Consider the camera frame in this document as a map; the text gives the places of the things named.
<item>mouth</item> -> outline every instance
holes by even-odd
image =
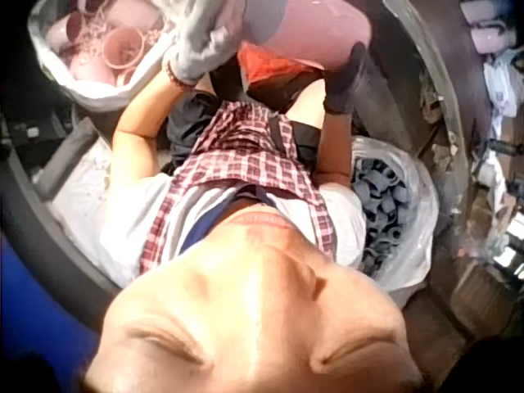
[[[231,224],[237,225],[262,225],[274,228],[291,228],[295,229],[290,221],[279,214],[270,213],[268,211],[246,211],[232,217],[229,221]]]

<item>gray glove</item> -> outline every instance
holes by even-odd
[[[177,43],[164,55],[164,64],[180,82],[195,85],[237,52],[242,23],[216,27],[225,0],[186,0]]]
[[[324,110],[330,115],[350,115],[353,112],[355,89],[364,74],[368,50],[363,43],[351,49],[348,61],[326,76]]]

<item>white t-shirt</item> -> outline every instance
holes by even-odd
[[[102,230],[102,245],[112,261],[104,264],[111,279],[121,287],[129,285],[137,276],[140,257],[160,205],[169,190],[171,177],[158,174],[120,190],[114,195],[111,211],[106,212]],[[169,230],[161,263],[170,262],[180,250],[193,224],[209,209],[244,186],[216,187],[202,184],[190,188],[171,210],[167,220]],[[324,184],[319,189],[331,216],[337,234],[335,261],[358,268],[364,250],[366,223],[359,198],[347,187],[336,183]],[[307,203],[299,199],[267,192],[277,209],[314,243],[314,230]]]

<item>plaid shirt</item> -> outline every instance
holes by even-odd
[[[160,264],[169,215],[182,196],[203,183],[243,181],[277,188],[307,202],[317,247],[335,255],[335,230],[326,204],[297,160],[290,121],[263,106],[224,102],[173,175],[140,260],[140,273]]]

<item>bracelet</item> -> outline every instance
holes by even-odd
[[[183,92],[191,92],[193,90],[194,86],[192,86],[191,84],[185,84],[184,82],[182,82],[181,80],[179,80],[176,77],[173,70],[171,69],[171,66],[169,65],[169,61],[165,62],[164,68],[165,68],[165,72],[167,73],[167,76],[169,77],[169,80],[175,86],[180,88],[180,90],[182,90]]]

